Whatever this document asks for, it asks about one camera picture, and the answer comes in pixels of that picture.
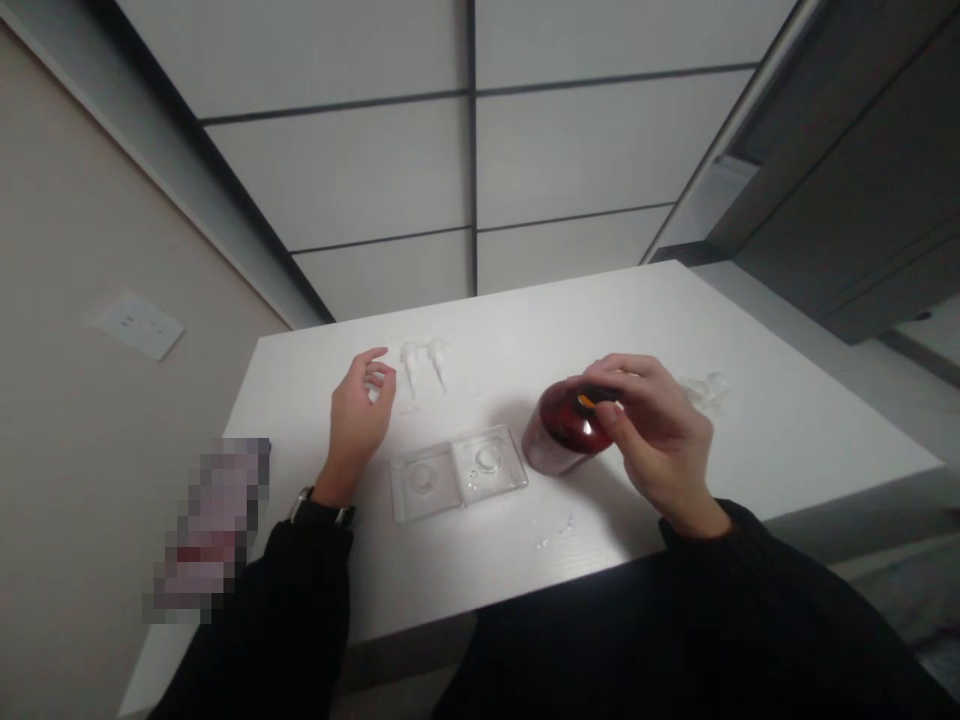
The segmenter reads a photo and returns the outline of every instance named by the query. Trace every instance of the wrist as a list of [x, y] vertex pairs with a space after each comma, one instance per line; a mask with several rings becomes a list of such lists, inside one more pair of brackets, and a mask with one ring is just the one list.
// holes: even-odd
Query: wrist
[[325, 507], [349, 507], [366, 466], [367, 463], [360, 458], [330, 455], [317, 475], [311, 502]]
[[691, 540], [712, 540], [733, 528], [730, 516], [710, 495], [662, 514], [677, 535]]

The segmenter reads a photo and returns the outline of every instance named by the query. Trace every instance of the black sleeve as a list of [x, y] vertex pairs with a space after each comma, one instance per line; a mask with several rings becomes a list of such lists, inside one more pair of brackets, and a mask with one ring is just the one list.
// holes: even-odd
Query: black sleeve
[[735, 704], [765, 704], [766, 696], [771, 705], [854, 716], [957, 716], [946, 691], [856, 591], [749, 511], [720, 504], [735, 525], [722, 538], [685, 540], [660, 525], [685, 641], [711, 687]]
[[326, 717], [347, 642], [352, 542], [334, 527], [278, 523], [150, 717]]

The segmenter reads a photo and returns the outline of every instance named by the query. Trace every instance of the watch strap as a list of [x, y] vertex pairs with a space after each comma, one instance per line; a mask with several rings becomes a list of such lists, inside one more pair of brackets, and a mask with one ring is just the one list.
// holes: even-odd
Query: watch strap
[[310, 502], [313, 487], [305, 487], [300, 491], [297, 499], [290, 508], [290, 523], [293, 525], [332, 526], [348, 528], [353, 521], [356, 508], [351, 505], [346, 508], [331, 508]]

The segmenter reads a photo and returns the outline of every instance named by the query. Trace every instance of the brown glass bottle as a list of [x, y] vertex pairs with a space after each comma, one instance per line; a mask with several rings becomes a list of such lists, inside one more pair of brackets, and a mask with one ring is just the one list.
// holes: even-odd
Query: brown glass bottle
[[523, 454], [530, 467], [544, 475], [562, 475], [610, 447], [613, 441], [593, 408], [616, 399], [616, 391], [609, 388], [567, 380], [544, 390], [523, 433]]

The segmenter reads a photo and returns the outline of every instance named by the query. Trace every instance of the wall outlet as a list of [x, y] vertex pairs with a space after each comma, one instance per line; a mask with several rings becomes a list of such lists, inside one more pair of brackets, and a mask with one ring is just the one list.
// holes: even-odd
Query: wall outlet
[[120, 298], [93, 326], [157, 361], [163, 360], [183, 335], [183, 325], [133, 292]]

